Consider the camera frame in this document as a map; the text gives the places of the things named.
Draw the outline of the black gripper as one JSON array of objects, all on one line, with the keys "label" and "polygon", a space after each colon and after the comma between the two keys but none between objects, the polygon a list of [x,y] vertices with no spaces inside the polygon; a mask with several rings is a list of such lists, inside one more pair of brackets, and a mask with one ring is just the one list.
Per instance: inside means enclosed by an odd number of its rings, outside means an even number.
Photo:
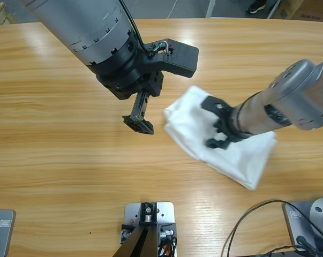
[{"label": "black gripper", "polygon": [[239,142],[253,136],[251,133],[242,132],[234,127],[234,120],[232,119],[232,107],[215,107],[214,110],[215,114],[217,115],[217,120],[213,126],[215,127],[217,133],[223,133],[227,136],[227,138],[224,140],[210,138],[205,142],[207,147],[211,149],[227,149],[231,142]]},{"label": "black gripper", "polygon": [[114,48],[111,53],[107,60],[92,63],[90,70],[119,100],[137,93],[132,111],[122,117],[123,122],[135,132],[153,135],[154,127],[145,120],[145,114],[149,96],[160,95],[163,74],[147,67],[147,53],[134,34],[129,35],[120,49]]}]

